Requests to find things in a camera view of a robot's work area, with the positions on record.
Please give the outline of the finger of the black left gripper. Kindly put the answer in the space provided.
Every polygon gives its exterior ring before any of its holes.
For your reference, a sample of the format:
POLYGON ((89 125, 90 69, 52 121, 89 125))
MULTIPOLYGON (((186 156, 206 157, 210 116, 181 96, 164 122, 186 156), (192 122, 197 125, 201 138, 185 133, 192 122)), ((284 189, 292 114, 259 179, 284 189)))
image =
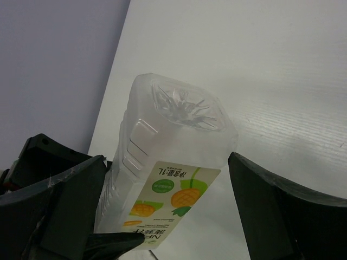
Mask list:
POLYGON ((113 260, 141 245, 142 233, 93 233, 89 235, 83 260, 113 260))

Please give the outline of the large ribbed clear bottle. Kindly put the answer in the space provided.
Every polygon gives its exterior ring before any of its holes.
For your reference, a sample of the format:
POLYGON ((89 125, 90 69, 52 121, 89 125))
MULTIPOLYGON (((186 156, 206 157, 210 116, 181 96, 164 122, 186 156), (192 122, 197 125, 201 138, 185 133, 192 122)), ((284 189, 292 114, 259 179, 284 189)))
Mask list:
POLYGON ((95 215, 96 233, 140 233, 156 248, 203 196, 236 149, 237 131, 203 88, 138 75, 95 215))

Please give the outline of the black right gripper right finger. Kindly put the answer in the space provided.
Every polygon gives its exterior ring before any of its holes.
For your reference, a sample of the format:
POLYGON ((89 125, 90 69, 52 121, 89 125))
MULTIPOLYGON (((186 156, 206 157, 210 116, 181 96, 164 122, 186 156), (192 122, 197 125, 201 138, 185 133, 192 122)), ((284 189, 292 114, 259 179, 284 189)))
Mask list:
POLYGON ((228 166, 251 259, 346 259, 346 199, 297 184, 235 152, 228 166))

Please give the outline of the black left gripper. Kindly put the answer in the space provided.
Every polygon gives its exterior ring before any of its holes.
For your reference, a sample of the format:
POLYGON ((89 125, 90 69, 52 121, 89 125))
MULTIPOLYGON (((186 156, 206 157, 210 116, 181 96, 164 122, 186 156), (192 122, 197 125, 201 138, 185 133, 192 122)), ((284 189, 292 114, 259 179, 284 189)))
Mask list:
POLYGON ((106 171, 112 162, 104 160, 105 166, 88 162, 92 157, 70 149, 44 134, 27 140, 18 159, 11 168, 1 172, 1 195, 20 190, 67 172, 66 177, 76 177, 78 187, 101 187, 106 171))

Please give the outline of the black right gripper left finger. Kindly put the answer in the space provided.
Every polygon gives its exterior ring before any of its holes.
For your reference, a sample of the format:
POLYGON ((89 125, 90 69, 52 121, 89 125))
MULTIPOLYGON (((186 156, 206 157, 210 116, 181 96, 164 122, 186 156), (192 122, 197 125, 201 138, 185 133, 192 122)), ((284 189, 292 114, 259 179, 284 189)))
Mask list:
POLYGON ((92 157, 1 196, 1 259, 82 259, 106 173, 92 157))

